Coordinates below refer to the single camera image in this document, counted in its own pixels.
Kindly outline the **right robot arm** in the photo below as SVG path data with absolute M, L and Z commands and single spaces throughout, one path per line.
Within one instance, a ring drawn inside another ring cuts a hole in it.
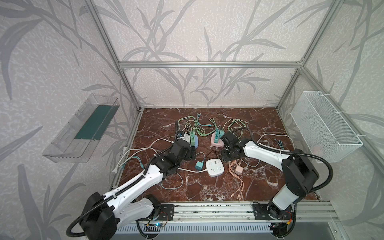
M 253 139 L 239 139 L 231 132 L 225 133 L 221 140 L 224 143 L 224 149 L 221 151 L 223 161 L 252 158 L 272 165 L 283 172 L 285 185 L 266 207 L 266 211 L 272 218 L 277 219 L 291 205 L 297 204 L 309 193 L 324 188 L 333 179 L 334 171 L 327 160 L 316 155 L 306 154 L 302 150 L 278 150 L 256 143 Z M 315 183 L 320 178 L 320 174 L 310 159 L 322 162 L 328 169 L 326 180 L 318 186 L 315 186 Z

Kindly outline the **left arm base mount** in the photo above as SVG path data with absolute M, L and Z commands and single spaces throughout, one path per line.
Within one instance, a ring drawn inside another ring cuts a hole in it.
M 175 205 L 165 204 L 153 209 L 149 219 L 152 221 L 172 221 L 175 213 Z

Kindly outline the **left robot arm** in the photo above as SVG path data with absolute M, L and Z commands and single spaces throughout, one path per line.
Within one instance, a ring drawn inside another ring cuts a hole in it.
M 87 237 L 89 240 L 110 240 L 116 231 L 131 222 L 149 217 L 161 203 L 154 197 L 140 201 L 136 198 L 147 189 L 175 174 L 183 161 L 191 160 L 192 147 L 185 140 L 155 154 L 145 169 L 125 184 L 103 195 L 92 194 L 82 214 L 67 228 L 70 238 Z

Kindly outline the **white power strip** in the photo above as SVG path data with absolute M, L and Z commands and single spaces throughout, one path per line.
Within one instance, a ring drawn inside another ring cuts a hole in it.
M 220 159 L 210 159 L 206 161 L 206 170 L 210 177 L 217 177 L 224 173 L 224 165 Z

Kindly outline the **blue power strip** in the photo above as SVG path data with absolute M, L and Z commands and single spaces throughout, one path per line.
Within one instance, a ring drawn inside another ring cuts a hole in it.
M 199 145 L 198 138 L 194 138 L 193 140 L 191 140 L 191 146 L 192 147 L 195 147 L 197 149 L 198 145 Z

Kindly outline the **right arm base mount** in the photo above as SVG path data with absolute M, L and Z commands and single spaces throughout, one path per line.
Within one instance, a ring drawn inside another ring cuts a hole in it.
M 275 205 L 268 203 L 262 204 L 253 202 L 252 209 L 255 220 L 276 220 L 276 221 L 291 221 L 294 215 L 294 208 L 288 206 L 286 210 L 280 210 Z

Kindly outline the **green charger on blue strip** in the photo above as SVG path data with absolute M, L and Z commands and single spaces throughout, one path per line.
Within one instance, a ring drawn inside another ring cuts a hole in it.
M 190 135 L 190 144 L 191 144 L 191 146 L 195 146 L 195 144 L 196 144 L 195 135 Z

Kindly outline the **clear plastic wall tray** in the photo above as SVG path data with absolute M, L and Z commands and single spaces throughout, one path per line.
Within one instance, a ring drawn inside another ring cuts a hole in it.
M 119 107 L 117 97 L 90 94 L 43 156 L 54 163 L 87 163 Z

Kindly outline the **pink power strip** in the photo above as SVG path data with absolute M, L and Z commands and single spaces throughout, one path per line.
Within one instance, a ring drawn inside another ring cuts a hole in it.
M 213 133 L 213 134 L 211 135 L 211 141 L 210 141 L 210 142 L 211 142 L 211 145 L 212 145 L 213 147 L 220 148 L 220 147 L 223 147 L 223 146 L 224 146 L 223 141 L 222 141 L 220 138 L 217 138 L 215 133 Z

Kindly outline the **aluminium front rail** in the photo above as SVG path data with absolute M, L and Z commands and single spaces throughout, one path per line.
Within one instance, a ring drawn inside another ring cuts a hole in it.
M 169 202 L 175 205 L 172 221 L 176 223 L 252 223 L 275 222 L 255 220 L 253 202 Z M 297 204 L 297 222 L 339 222 L 331 202 L 302 201 Z

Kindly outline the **teal charger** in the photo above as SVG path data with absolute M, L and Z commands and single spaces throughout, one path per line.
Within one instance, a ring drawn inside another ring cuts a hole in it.
M 216 129 L 214 139 L 215 140 L 220 139 L 224 135 L 224 133 L 225 133 L 224 130 Z
M 200 162 L 200 161 L 197 161 L 196 164 L 195 164 L 195 169 L 197 171 L 201 171 L 204 167 L 204 163 L 203 162 Z

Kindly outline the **teal charger on pink strip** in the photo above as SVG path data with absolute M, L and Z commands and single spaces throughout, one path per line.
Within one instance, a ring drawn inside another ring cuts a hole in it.
M 220 139 L 224 135 L 224 133 L 225 133 L 224 130 L 216 129 L 214 139 L 215 140 Z

